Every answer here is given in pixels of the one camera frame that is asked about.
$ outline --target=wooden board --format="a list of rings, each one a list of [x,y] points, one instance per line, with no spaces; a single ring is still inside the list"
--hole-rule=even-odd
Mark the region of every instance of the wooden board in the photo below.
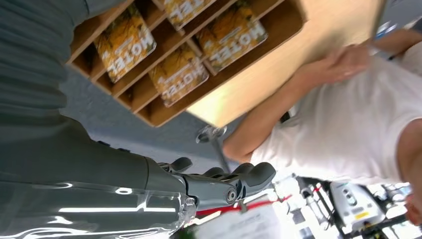
[[[368,39],[382,0],[300,0],[308,22],[295,37],[187,110],[217,127],[227,125],[282,86],[304,63],[329,49]]]

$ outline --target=wooden shelf compartment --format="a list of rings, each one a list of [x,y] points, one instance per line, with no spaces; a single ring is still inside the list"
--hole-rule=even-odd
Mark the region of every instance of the wooden shelf compartment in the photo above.
[[[88,19],[75,29],[75,38],[71,45],[72,56],[68,63],[75,62],[74,67],[79,68],[82,74],[89,77],[92,82],[95,82],[101,75],[106,74],[106,69],[97,51],[91,50],[95,49],[93,41],[132,2],[133,0],[127,0],[106,13]],[[152,0],[135,0],[134,2],[151,31],[167,17],[165,12],[160,10]]]
[[[194,40],[187,39],[187,45],[193,50],[193,52],[201,58],[201,61],[206,60],[203,58],[202,50],[194,42]],[[138,112],[145,106],[147,106],[151,101],[159,97],[159,93],[154,87],[148,74],[143,76],[139,81],[137,81],[132,87],[133,100],[131,104],[131,111]]]
[[[132,2],[127,0],[77,26],[70,45],[71,57],[67,63],[73,62]]]
[[[152,126],[161,126],[171,120],[191,104],[195,103],[218,86],[228,81],[248,66],[258,61],[285,41],[296,35],[303,27],[304,16],[297,0],[274,1],[276,6],[262,16],[261,23],[268,32],[268,38],[224,70],[198,86],[192,92],[167,108],[161,98],[155,98],[137,112],[137,116]]]
[[[186,24],[181,30],[183,33],[176,32],[169,21],[161,23],[152,31],[152,35],[157,42],[155,50],[116,82],[112,90],[112,95],[117,98],[125,90],[129,89],[139,79],[145,76],[148,71],[154,68],[188,39],[192,38],[199,30],[214,20],[223,11],[227,10],[236,1],[237,0],[218,0],[214,2],[192,21]]]

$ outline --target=metal stand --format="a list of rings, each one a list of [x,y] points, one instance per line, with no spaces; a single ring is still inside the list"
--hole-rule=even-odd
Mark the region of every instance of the metal stand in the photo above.
[[[227,131],[227,127],[223,128],[215,128],[210,125],[205,126],[198,132],[198,136],[196,138],[197,143],[210,143],[211,146],[214,148],[215,152],[217,153],[217,157],[220,161],[221,167],[225,173],[230,173],[231,170],[228,166],[227,160],[221,150],[220,143],[218,138],[223,136]]]

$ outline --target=human arm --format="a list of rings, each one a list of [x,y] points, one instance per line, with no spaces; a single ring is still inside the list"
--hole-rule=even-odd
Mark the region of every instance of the human arm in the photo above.
[[[248,113],[224,141],[225,155],[239,162],[249,161],[252,152],[270,135],[279,118],[310,90],[348,79],[366,69],[367,63],[366,47],[348,46],[302,66],[276,93]]]
[[[412,29],[399,29],[376,41],[367,43],[393,56],[406,52],[412,46],[422,41],[422,34]]]

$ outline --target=wooden shelf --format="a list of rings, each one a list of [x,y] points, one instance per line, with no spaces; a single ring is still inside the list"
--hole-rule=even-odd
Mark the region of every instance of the wooden shelf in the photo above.
[[[133,86],[132,112],[138,112],[160,94],[155,89],[149,75],[146,74]]]
[[[184,33],[182,34],[176,32],[169,21],[161,23],[154,31],[152,31],[152,35],[157,42],[155,50],[151,53],[151,55],[142,60],[124,77],[116,82],[113,87],[112,95],[114,97],[118,97],[125,90],[129,89],[136,83],[136,81],[146,75],[148,71],[154,68],[188,39],[192,38],[199,30],[214,20],[235,2],[236,0],[218,0],[213,3],[191,22],[189,22],[183,28]]]
[[[112,95],[137,117],[151,126],[161,126],[299,32],[304,20],[302,9],[296,1],[249,0],[253,12],[261,19],[268,32],[268,39],[221,72],[212,68],[193,37],[236,0],[214,2],[179,31],[166,19],[162,0],[136,0],[135,4],[140,9],[157,46],[149,56],[113,84],[92,42],[133,2],[127,0],[120,6],[87,20],[75,30],[70,61],[73,62],[73,67],[79,69],[84,76],[89,77],[95,85]],[[201,58],[211,75],[206,82],[167,108],[147,73],[184,43]]]
[[[170,108],[163,105],[161,98],[154,99],[147,106],[149,109],[146,112],[148,112],[149,115],[143,115],[143,117],[146,118],[151,125],[163,125],[184,111],[188,106],[297,34],[303,26],[303,19],[295,1],[286,0],[262,17],[261,23],[268,32],[268,39],[261,45],[242,56],[241,59],[230,64],[216,76],[210,76],[206,82],[187,94],[181,100],[177,101]]]

